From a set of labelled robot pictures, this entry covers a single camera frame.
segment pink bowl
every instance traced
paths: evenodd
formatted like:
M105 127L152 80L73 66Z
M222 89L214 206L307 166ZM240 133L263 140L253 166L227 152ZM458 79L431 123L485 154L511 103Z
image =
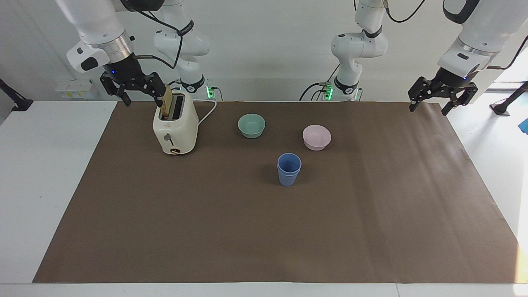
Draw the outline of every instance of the pink bowl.
M324 149L332 140L327 128L319 125L308 126L303 131L304 144L312 151Z

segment blue object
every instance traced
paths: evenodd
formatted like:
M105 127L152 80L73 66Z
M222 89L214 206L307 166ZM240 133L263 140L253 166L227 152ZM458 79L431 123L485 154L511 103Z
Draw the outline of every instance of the blue object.
M292 153L286 153L277 160L277 170L279 171L279 182L285 187L294 184L299 175L302 163L299 156Z
M528 118L519 125L519 128L521 128L522 132L528 134Z

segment blue cup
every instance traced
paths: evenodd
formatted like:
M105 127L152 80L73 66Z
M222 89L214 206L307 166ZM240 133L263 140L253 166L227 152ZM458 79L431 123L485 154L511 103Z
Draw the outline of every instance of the blue cup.
M285 187L294 184L301 166L300 158L296 154L286 153L281 155L277 161L280 184Z

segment white table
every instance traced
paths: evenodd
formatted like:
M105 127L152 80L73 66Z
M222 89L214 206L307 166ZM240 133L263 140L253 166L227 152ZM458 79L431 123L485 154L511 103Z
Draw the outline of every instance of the white table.
M528 135L517 128L528 102L491 116L487 104L502 98L485 95L449 119L528 252ZM114 107L36 101L0 126L0 296L528 296L512 284L30 284Z

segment green bowl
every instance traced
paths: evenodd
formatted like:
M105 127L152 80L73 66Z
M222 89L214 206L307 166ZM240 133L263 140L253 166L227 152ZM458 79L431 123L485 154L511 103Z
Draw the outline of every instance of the green bowl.
M257 114L246 114L238 120L238 129L246 138L257 138L262 135L266 121Z

